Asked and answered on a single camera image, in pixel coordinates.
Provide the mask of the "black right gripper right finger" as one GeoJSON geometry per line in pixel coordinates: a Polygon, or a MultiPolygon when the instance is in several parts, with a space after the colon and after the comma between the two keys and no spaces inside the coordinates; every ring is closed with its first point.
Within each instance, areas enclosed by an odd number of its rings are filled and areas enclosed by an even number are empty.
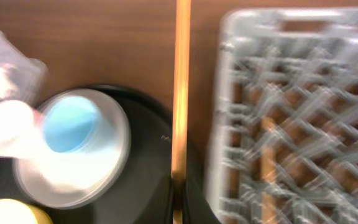
{"type": "Polygon", "coordinates": [[[193,179],[187,179],[183,190],[184,224],[221,224],[193,179]]]}

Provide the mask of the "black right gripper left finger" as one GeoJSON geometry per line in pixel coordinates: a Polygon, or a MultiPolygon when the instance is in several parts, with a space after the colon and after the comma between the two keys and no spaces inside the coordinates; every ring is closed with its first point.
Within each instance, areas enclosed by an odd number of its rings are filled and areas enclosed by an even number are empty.
{"type": "Polygon", "coordinates": [[[175,208],[175,187],[173,186],[173,180],[168,177],[168,200],[167,209],[165,212],[165,224],[173,223],[173,212],[175,208]]]}

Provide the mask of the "light grey round plate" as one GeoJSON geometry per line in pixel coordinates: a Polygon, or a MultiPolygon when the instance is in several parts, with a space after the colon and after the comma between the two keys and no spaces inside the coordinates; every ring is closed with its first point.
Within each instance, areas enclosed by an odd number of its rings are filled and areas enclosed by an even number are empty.
{"type": "Polygon", "coordinates": [[[39,110],[44,113],[53,100],[68,95],[94,101],[111,123],[114,135],[99,151],[66,154],[53,152],[44,140],[45,150],[39,157],[14,161],[12,168],[21,189],[52,208],[84,206],[105,193],[120,176],[131,149],[131,129],[123,108],[101,91],[66,91],[47,100],[39,110]]]}

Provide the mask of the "light blue plastic cup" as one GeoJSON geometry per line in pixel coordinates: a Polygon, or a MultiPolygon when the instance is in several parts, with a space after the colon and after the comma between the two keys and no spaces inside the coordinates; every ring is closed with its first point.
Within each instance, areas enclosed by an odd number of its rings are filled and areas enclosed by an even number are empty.
{"type": "Polygon", "coordinates": [[[101,150],[114,129],[94,101],[68,95],[53,100],[44,110],[42,134],[49,149],[66,154],[101,150]]]}

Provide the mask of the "yellow plastic bowl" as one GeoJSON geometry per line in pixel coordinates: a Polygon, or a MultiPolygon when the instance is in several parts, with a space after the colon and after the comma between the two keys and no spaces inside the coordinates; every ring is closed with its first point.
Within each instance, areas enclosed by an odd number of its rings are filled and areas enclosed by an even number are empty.
{"type": "Polygon", "coordinates": [[[0,224],[53,224],[53,221],[38,207],[3,198],[0,199],[0,224]]]}

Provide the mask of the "pink plastic cup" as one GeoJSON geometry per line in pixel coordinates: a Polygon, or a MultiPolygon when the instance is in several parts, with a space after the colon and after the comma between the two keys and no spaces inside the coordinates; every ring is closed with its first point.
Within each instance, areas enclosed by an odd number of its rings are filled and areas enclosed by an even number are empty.
{"type": "Polygon", "coordinates": [[[45,150],[42,121],[42,113],[23,101],[0,102],[0,157],[39,157],[45,150]]]}

